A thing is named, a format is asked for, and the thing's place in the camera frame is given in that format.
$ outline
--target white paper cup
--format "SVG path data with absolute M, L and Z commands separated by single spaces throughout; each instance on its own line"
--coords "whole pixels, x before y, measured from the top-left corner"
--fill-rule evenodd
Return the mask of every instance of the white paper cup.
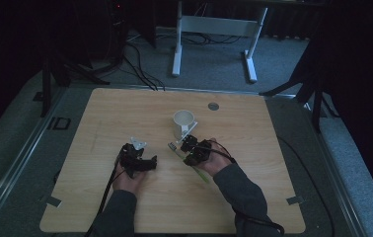
M 190 111 L 177 111 L 174 114 L 174 136 L 177 140 L 181 140 L 184 136 L 189 133 L 197 122 L 193 113 Z

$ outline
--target wooden table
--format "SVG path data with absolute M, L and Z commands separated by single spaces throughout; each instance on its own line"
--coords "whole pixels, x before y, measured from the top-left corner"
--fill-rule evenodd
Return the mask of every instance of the wooden table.
M 209 103 L 217 103 L 212 111 Z M 148 143 L 143 157 L 158 156 L 138 195 L 138 233 L 235 233 L 234 212 L 210 179 L 204 183 L 168 147 L 175 141 L 173 114 L 190 110 L 198 121 L 192 135 L 217 138 L 249 178 L 261 186 L 272 221 L 286 233 L 305 223 L 263 97 L 251 95 L 96 89 L 87 105 L 40 228 L 85 232 L 98 211 L 115 157 L 134 136 Z

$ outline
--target human hand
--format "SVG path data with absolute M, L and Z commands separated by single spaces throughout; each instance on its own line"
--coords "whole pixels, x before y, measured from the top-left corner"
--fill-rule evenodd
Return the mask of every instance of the human hand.
M 216 143 L 215 138 L 211 138 L 209 142 L 211 143 L 211 149 L 220 151 L 228 155 L 227 151 Z M 211 152 L 208 160 L 199 163 L 198 165 L 196 165 L 196 167 L 206 171 L 211 177 L 214 177 L 215 174 L 217 174 L 224 167 L 230 164 L 232 164 L 232 162 L 227 157 L 224 157 L 223 155 L 220 155 L 216 152 Z
M 134 174 L 134 178 L 131 179 L 128 174 L 122 169 L 121 165 L 118 162 L 116 166 L 115 177 L 117 177 L 112 182 L 112 188 L 116 190 L 125 190 L 129 191 L 137 196 L 138 189 L 141 186 L 144 178 L 146 177 L 147 171 L 137 172 Z

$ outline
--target metal stand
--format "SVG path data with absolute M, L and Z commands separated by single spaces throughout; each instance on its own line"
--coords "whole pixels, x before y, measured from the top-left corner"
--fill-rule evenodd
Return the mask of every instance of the metal stand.
M 181 71 L 181 57 L 183 46 L 181 45 L 182 32 L 205 33 L 215 35 L 237 36 L 252 38 L 249 50 L 245 50 L 245 61 L 248 67 L 249 79 L 257 82 L 257 72 L 255 70 L 253 55 L 261 34 L 263 21 L 267 8 L 261 8 L 258 20 L 243 21 L 234 19 L 219 19 L 195 16 L 183 16 L 183 2 L 178 2 L 177 20 L 177 46 L 175 49 L 174 66 L 172 75 L 178 77 Z

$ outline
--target gray sleeve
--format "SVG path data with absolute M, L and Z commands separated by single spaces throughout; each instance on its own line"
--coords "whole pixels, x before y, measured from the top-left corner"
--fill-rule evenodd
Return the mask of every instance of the gray sleeve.
M 93 236 L 134 236 L 136 205 L 137 198 L 133 193 L 114 191 L 104 211 L 94 220 Z
M 225 167 L 213 179 L 233 208 L 251 218 L 270 221 L 261 188 L 237 164 Z M 281 236 L 275 228 L 252 223 L 239 215 L 235 217 L 235 225 L 237 236 Z

